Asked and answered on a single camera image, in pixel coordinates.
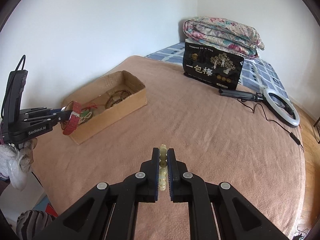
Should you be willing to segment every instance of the floral quilt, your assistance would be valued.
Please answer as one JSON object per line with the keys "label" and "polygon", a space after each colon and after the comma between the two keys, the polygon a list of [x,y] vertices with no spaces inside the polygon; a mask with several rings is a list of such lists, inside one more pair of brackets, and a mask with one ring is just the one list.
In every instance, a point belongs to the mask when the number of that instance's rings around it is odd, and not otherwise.
{"label": "floral quilt", "polygon": [[183,31],[198,44],[248,59],[259,58],[259,49],[264,50],[260,35],[253,27],[228,19],[197,16],[184,23]]}

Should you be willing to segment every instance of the bed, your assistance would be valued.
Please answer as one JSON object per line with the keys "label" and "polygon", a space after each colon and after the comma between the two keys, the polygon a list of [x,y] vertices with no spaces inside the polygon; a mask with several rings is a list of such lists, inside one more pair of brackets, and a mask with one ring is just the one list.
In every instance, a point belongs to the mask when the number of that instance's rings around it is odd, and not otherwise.
{"label": "bed", "polygon": [[[177,46],[181,52],[183,45]],[[288,134],[267,122],[261,109],[252,114],[216,88],[186,78],[181,66],[132,56],[112,72],[119,70],[146,85],[146,106],[79,146],[58,125],[38,137],[33,170],[58,214],[97,183],[114,184],[137,172],[153,147],[166,144],[190,172],[214,184],[230,182],[284,234],[293,235],[303,205],[305,167],[301,148]],[[286,128],[301,139],[299,129]],[[168,189],[157,203],[141,203],[135,237],[189,239],[188,205],[171,203]]]}
{"label": "bed", "polygon": [[[149,54],[146,57],[182,66],[184,44],[184,42],[177,43],[155,53]],[[276,71],[270,63],[262,59],[244,60],[239,84],[258,93],[262,93],[265,88],[271,88],[279,91],[279,93],[288,98],[287,92],[285,91]]]}

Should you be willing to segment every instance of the white wall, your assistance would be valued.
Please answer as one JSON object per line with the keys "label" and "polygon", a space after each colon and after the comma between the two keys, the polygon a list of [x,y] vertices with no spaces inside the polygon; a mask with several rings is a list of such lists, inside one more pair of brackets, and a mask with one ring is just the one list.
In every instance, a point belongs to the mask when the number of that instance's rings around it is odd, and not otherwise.
{"label": "white wall", "polygon": [[62,99],[131,55],[179,42],[197,0],[22,0],[0,33],[0,104],[26,54],[22,108]]}
{"label": "white wall", "polygon": [[16,228],[22,212],[33,209],[45,197],[44,189],[31,173],[27,173],[27,185],[18,191],[9,184],[0,195],[0,208],[10,225]]}
{"label": "white wall", "polygon": [[254,27],[292,101],[320,116],[320,27],[302,0],[198,0],[198,15]]}

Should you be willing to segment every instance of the red string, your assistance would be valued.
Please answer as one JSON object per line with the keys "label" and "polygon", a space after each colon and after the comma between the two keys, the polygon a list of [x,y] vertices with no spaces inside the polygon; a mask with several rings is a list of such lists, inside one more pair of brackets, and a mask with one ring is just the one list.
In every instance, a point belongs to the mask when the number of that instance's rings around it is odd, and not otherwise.
{"label": "red string", "polygon": [[81,111],[90,110],[91,108],[97,109],[97,106],[104,106],[104,105],[96,105],[95,103],[92,103],[91,105],[82,108]]}

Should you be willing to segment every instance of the white cloth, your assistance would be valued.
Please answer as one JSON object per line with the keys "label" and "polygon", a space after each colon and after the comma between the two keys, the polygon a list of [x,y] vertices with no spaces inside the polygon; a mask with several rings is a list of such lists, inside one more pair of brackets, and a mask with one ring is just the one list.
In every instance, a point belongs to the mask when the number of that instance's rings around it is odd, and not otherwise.
{"label": "white cloth", "polygon": [[[23,148],[20,153],[23,156],[20,167],[23,172],[31,171],[31,164],[33,163],[33,149],[37,143],[37,139],[32,139],[23,143]],[[7,167],[8,160],[15,160],[17,158],[18,150],[9,145],[0,145],[0,178],[6,180],[9,178],[9,171]]]}

